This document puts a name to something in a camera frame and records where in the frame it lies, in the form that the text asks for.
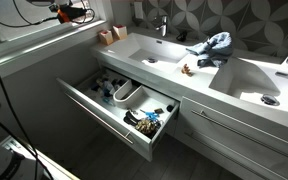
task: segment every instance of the sink basin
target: sink basin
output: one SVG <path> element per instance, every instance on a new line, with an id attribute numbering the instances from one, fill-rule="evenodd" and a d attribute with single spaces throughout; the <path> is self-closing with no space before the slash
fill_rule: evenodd
<path id="1" fill-rule="evenodd" d="M 281 65 L 230 58 L 218 70 L 209 88 L 244 101 L 288 111 L 288 68 Z M 278 104 L 264 103 L 261 99 L 264 94 L 274 97 Z"/>
<path id="2" fill-rule="evenodd" d="M 131 33 L 105 49 L 123 58 L 141 62 L 164 72 L 173 72 L 177 63 L 188 54 L 186 46 Z"/>

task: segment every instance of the drawer front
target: drawer front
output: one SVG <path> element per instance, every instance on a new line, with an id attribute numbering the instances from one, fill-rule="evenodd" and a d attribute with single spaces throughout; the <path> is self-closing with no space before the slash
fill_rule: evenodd
<path id="1" fill-rule="evenodd" d="M 72 87 L 65 81 L 57 79 L 63 92 L 72 99 L 76 104 L 82 107 L 94 120 L 104 126 L 108 131 L 113 133 L 121 141 L 126 143 L 133 150 L 138 152 L 148 161 L 153 159 L 153 149 L 157 142 L 165 133 L 167 123 L 175 118 L 179 108 L 179 103 L 176 102 L 174 109 L 167 119 L 165 119 L 152 139 L 148 138 L 141 132 L 137 131 L 131 125 L 126 124 L 123 119 L 113 114 L 111 110 L 106 109 L 103 105 L 95 102 L 76 88 Z M 125 114 L 127 110 L 121 109 L 121 114 Z"/>
<path id="2" fill-rule="evenodd" d="M 179 118 L 184 120 L 182 133 L 186 136 L 218 147 L 219 151 L 269 179 L 288 179 L 288 157 L 222 124 L 228 116 L 184 98 Z"/>

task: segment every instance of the white drawer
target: white drawer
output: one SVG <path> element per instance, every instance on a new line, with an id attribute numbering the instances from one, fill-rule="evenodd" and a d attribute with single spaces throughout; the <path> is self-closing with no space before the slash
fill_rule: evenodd
<path id="1" fill-rule="evenodd" d="M 91 85 L 96 82 L 96 79 L 103 76 L 102 72 L 95 74 L 76 87 L 71 86 L 59 78 L 57 78 L 57 81 L 64 93 L 86 110 L 94 120 L 99 122 L 148 161 L 151 161 L 153 149 L 164 135 L 168 122 L 177 115 L 179 102 L 143 85 L 132 86 L 130 79 L 110 70 L 106 70 L 105 74 L 111 82 L 114 79 L 124 80 L 126 82 L 113 95 L 119 99 L 116 103 L 114 98 L 106 98 L 106 100 L 109 99 L 109 102 L 103 101 L 100 93 L 90 89 Z M 130 92 L 121 92 L 127 89 L 129 84 L 131 84 L 129 88 Z M 127 94 L 127 98 L 121 98 L 123 94 Z M 166 109 L 167 106 L 173 106 L 173 110 L 168 112 Z M 150 137 L 142 134 L 136 130 L 133 125 L 124 122 L 123 119 L 126 112 L 128 112 L 127 108 L 131 108 L 138 113 L 138 115 L 133 114 L 137 119 L 146 117 L 145 113 L 140 110 L 153 112 L 154 109 L 162 108 L 163 113 L 159 114 L 157 118 L 161 122 L 161 126 L 155 131 L 154 135 Z"/>
<path id="2" fill-rule="evenodd" d="M 264 178 L 288 179 L 286 153 L 223 124 L 226 119 L 233 121 L 229 116 L 183 98 L 176 136 L 211 146 Z"/>

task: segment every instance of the blue towel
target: blue towel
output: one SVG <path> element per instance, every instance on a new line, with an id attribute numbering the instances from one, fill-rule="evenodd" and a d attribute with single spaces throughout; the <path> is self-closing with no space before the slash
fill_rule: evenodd
<path id="1" fill-rule="evenodd" d="M 230 33 L 222 32 L 214 35 L 206 42 L 198 43 L 195 46 L 186 48 L 186 50 L 204 61 L 198 64 L 200 68 L 206 65 L 220 67 L 233 54 L 232 38 Z"/>

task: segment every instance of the floor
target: floor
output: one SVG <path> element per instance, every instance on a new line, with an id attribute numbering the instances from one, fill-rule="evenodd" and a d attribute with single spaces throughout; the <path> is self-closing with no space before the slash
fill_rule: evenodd
<path id="1" fill-rule="evenodd" d="M 240 179 L 167 134 L 155 149 L 152 162 L 100 126 L 85 137 L 76 152 L 66 162 L 82 180 Z"/>

